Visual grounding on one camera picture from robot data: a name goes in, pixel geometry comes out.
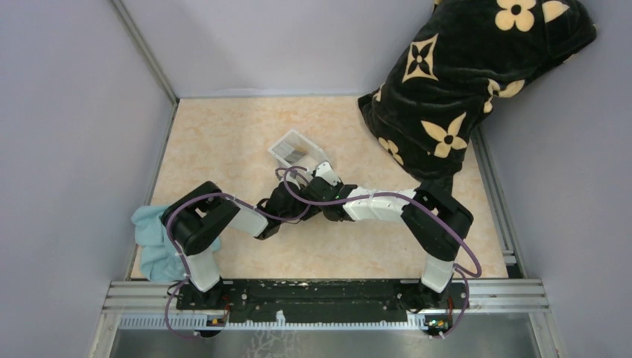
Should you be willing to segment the white plastic card box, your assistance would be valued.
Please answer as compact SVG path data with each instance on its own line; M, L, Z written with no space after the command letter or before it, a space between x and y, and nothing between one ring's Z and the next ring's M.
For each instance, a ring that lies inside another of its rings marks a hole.
M332 163L319 145L295 129L289 130L278 139L268 148L268 152L282 168L301 166L314 169L323 162Z

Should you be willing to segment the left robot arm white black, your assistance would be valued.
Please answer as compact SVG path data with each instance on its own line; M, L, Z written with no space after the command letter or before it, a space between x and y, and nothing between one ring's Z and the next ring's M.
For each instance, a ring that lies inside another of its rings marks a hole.
M266 240L277 234L284 223L311 218L320 209L294 197L302 188L294 179L288 186L279 183L268 198L253 206L207 181L165 210L161 222L184 265L185 279L195 287L194 298L199 304L212 309L224 297L212 250L224 229L240 230Z

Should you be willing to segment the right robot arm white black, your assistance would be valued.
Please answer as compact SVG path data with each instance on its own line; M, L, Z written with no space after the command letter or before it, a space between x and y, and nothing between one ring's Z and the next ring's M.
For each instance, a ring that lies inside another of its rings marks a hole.
M382 191L345 184L330 163L312 172L300 192L303 202L319 207L334 222L377 220L405 225L426 252L420 299L439 307L449 297L455 261L473 223L472 213L437 183L415 189Z

